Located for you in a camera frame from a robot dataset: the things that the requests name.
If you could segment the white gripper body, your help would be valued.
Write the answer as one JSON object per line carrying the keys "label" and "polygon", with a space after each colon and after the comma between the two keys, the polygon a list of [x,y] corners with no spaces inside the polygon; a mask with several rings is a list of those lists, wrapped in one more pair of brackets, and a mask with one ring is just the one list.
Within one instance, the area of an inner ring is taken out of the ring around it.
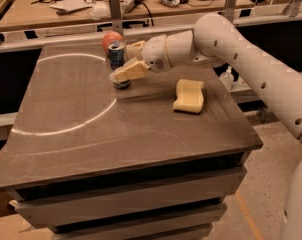
{"label": "white gripper body", "polygon": [[142,48],[143,60],[153,72],[160,73],[171,69],[166,52],[166,38],[166,35],[152,37]]}

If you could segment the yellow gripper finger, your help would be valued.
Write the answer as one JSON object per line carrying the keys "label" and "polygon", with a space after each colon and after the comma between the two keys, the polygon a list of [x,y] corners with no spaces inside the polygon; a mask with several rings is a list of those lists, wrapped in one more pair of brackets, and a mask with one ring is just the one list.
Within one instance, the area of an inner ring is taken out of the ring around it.
{"label": "yellow gripper finger", "polygon": [[129,44],[126,46],[126,57],[127,59],[137,58],[138,60],[142,60],[142,48],[144,46],[144,41],[138,41],[133,44]]}
{"label": "yellow gripper finger", "polygon": [[114,70],[109,75],[109,79],[113,83],[139,79],[144,77],[149,69],[150,66],[144,60],[138,60],[136,57],[134,57],[127,61],[123,66]]}

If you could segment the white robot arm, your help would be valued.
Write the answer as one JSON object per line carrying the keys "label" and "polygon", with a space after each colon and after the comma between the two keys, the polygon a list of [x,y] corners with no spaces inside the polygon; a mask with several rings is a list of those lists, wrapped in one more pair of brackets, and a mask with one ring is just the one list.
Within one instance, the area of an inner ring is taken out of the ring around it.
{"label": "white robot arm", "polygon": [[[138,56],[110,74],[119,85],[164,72],[178,63],[229,64],[302,144],[302,74],[245,39],[219,14],[206,14],[192,30],[142,42]],[[293,174],[282,215],[280,240],[302,240],[302,160]]]}

